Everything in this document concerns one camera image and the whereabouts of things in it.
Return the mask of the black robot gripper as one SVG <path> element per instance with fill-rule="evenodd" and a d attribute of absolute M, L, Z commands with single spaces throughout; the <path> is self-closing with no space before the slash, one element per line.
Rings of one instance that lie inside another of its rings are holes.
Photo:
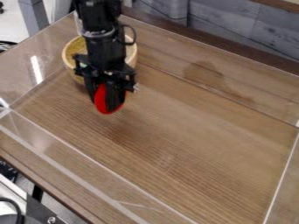
<path fill-rule="evenodd" d="M 107 111 L 117 111 L 125 102 L 127 91 L 136 91 L 136 70 L 127 63 L 116 64 L 109 69 L 101 69 L 91 63 L 87 54 L 76 54 L 73 59 L 76 62 L 75 74 L 84 78 L 91 101 L 95 101 L 99 84 L 107 83 Z"/>

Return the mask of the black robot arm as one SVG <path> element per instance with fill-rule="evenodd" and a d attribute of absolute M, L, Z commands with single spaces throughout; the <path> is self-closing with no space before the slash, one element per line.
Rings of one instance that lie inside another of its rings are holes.
<path fill-rule="evenodd" d="M 87 53 L 76 53 L 75 74 L 84 80 L 97 111 L 112 114 L 136 89 L 136 70 L 127 64 L 127 47 L 136 43 L 132 26 L 121 24 L 121 0 L 73 0 Z"/>

